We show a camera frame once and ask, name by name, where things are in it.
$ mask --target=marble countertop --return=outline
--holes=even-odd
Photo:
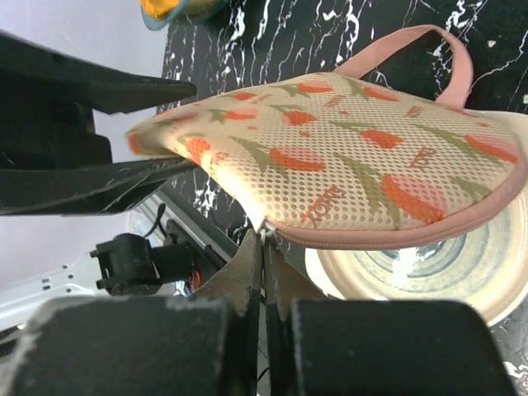
[[[405,26],[446,28],[467,46],[474,85],[467,107],[528,112],[528,5],[518,0],[241,0],[202,26],[171,25],[163,76],[192,81],[198,99],[304,73],[332,71],[373,40]],[[431,33],[365,76],[433,99],[451,72],[448,45]],[[250,227],[237,201],[203,171],[172,180],[169,196],[234,242]],[[303,266],[304,250],[284,243]],[[506,366],[528,396],[528,303],[493,328]]]

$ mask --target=white wall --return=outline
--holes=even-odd
[[[144,27],[137,0],[2,0],[0,29],[98,64],[161,75],[167,32]],[[153,114],[95,114],[97,133],[110,139],[116,162],[134,159],[123,135]],[[78,259],[126,231],[128,218],[0,217],[0,287]]]

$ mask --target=bag handle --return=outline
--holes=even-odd
[[[434,25],[406,27],[375,41],[358,54],[348,59],[334,70],[348,77],[362,78],[379,66],[391,55],[400,51],[429,31],[435,31],[447,41],[453,51],[453,72],[451,81],[436,102],[453,107],[464,108],[473,81],[473,64],[468,50],[450,32]]]

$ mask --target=blue bowl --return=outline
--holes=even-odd
[[[193,1],[197,0],[181,0],[163,19],[152,18],[150,15],[147,15],[143,7],[140,6],[143,22],[151,31],[159,31],[165,27],[166,24],[173,21],[183,25],[199,25],[200,23],[207,21],[230,2],[230,0],[217,0],[211,7],[205,8],[203,12],[189,15],[186,13],[186,8],[189,6],[189,3]]]

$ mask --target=zippered pouch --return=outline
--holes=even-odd
[[[358,79],[431,30],[454,55],[450,85],[436,101]],[[137,154],[177,153],[200,165],[258,232],[321,249],[421,246],[490,220],[528,177],[511,126],[464,110],[471,82],[465,47],[436,26],[415,26],[334,73],[210,97],[127,137]]]

